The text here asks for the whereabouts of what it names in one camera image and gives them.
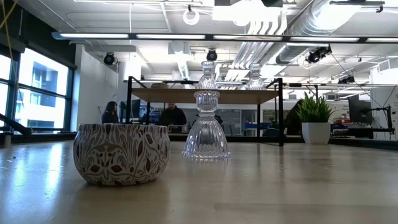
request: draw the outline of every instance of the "camera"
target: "camera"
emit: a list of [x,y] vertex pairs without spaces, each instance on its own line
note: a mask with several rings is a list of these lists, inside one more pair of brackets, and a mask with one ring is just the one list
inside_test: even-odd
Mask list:
[[217,53],[216,53],[216,50],[210,49],[209,52],[207,53],[206,59],[207,59],[208,61],[211,61],[211,62],[217,60]]
[[106,56],[104,58],[104,63],[105,65],[114,65],[116,64],[118,61],[116,60],[116,58],[114,57],[114,52],[107,52]]

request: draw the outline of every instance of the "glass candle holder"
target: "glass candle holder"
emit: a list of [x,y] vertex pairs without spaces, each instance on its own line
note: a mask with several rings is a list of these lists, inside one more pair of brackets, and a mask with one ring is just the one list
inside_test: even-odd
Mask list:
[[217,84],[213,75],[214,62],[202,62],[201,66],[203,76],[199,79],[198,88],[202,90],[216,90]]
[[264,90],[265,86],[260,78],[261,64],[253,63],[250,65],[250,80],[246,87],[247,90]]
[[198,91],[197,99],[199,118],[188,134],[183,155],[196,159],[224,159],[231,153],[228,150],[223,128],[215,119],[218,98],[217,91]]

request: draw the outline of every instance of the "wooden shelf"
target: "wooden shelf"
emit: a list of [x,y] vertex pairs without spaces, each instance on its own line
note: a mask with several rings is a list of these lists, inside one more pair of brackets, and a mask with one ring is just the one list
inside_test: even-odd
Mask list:
[[[132,88],[131,94],[150,103],[196,103],[196,89]],[[216,90],[218,104],[258,105],[278,96],[274,90]]]

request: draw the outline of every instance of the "floral pattern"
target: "floral pattern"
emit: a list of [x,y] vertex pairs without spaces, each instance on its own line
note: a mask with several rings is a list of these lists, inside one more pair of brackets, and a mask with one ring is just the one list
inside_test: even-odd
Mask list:
[[133,185],[155,180],[170,157],[165,126],[81,124],[73,161],[90,184]]

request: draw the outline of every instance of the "window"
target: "window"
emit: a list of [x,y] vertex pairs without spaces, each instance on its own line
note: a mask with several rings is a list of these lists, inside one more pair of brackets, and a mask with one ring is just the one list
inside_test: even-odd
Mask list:
[[31,128],[63,128],[65,99],[20,89],[15,120]]
[[11,59],[0,55],[0,78],[8,80],[10,77]]
[[25,53],[21,54],[19,70],[19,83],[60,95],[67,94],[68,67],[25,49]]
[[[35,133],[69,131],[73,72],[31,49],[14,58],[0,55],[0,113]],[[0,131],[11,130],[0,121]]]
[[[8,93],[8,86],[5,84],[0,84],[0,113],[6,114],[6,107],[7,107],[7,93]],[[4,126],[4,122],[0,121],[0,127]]]
[[27,120],[28,127],[32,128],[54,128],[54,121]]

